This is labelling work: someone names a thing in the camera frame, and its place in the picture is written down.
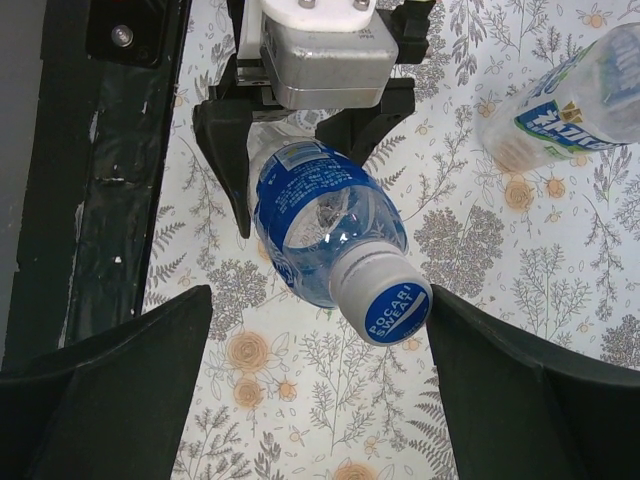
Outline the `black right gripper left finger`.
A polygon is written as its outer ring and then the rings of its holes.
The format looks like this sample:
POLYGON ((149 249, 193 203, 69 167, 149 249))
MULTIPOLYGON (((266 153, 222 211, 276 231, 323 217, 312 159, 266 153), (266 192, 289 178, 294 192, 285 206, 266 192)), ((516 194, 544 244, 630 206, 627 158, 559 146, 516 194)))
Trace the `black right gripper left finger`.
POLYGON ((212 314, 195 286, 1 374, 4 479, 168 479, 212 314))

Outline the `blue bottle cap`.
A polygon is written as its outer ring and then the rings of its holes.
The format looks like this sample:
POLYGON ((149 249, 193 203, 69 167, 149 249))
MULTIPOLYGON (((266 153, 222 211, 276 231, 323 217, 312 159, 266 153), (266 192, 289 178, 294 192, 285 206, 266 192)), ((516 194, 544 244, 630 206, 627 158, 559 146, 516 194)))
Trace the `blue bottle cap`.
POLYGON ((398 344, 425 325, 433 291, 396 246, 360 243, 341 255, 329 277, 331 299, 367 343, 398 344))

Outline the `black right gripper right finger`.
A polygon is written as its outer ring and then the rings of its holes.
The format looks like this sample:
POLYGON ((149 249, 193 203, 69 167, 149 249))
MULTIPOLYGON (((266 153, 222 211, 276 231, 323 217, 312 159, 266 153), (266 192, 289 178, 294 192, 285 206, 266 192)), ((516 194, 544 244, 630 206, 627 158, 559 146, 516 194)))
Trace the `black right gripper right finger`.
POLYGON ((638 371, 432 290, 426 329, 460 478, 638 478, 638 371))

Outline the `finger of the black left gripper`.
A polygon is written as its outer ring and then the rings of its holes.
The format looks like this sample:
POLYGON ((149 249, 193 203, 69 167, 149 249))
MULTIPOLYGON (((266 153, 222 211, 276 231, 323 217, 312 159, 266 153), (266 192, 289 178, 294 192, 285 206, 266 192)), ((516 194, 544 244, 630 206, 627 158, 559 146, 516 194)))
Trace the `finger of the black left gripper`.
POLYGON ((248 100, 206 100, 193 111, 196 143, 225 191, 244 239, 251 232, 247 139, 252 121, 248 100))
POLYGON ((348 157, 365 163, 376 146, 415 111, 413 78, 392 78, 380 102, 371 108, 347 108, 320 121, 315 138, 348 157))

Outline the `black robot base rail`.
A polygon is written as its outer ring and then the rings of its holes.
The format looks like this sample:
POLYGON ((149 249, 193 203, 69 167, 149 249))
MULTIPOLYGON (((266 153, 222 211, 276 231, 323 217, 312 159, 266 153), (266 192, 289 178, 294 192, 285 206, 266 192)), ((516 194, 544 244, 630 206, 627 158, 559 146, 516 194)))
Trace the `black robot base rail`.
POLYGON ((142 310, 187 1, 50 1, 2 366, 142 310))

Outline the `clear water bottle white-blue label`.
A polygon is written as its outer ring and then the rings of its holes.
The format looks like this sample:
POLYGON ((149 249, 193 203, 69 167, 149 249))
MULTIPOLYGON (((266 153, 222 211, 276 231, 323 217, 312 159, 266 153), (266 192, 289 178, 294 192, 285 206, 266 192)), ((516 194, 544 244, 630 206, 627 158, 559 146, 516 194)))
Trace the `clear water bottle white-blue label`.
POLYGON ((481 142, 528 171, 639 141, 639 24, 619 25, 504 101, 481 142))

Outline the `blue label water bottle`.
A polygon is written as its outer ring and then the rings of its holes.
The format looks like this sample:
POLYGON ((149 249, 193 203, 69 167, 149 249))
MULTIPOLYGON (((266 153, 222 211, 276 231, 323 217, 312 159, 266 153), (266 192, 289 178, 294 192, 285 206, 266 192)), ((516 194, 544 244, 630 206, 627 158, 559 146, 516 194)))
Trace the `blue label water bottle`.
POLYGON ((360 166, 287 123, 258 123, 247 140, 248 202, 257 235, 287 287, 302 300, 334 308, 330 272, 366 241, 408 249, 389 196, 360 166))

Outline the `clear bottle cap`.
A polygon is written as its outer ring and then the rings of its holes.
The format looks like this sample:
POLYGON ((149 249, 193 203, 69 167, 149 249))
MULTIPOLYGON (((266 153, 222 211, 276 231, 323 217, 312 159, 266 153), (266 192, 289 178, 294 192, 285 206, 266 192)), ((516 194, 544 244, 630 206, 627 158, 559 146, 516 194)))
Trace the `clear bottle cap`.
POLYGON ((306 132, 314 132, 323 119, 323 110, 299 110, 294 114, 295 124, 306 132))

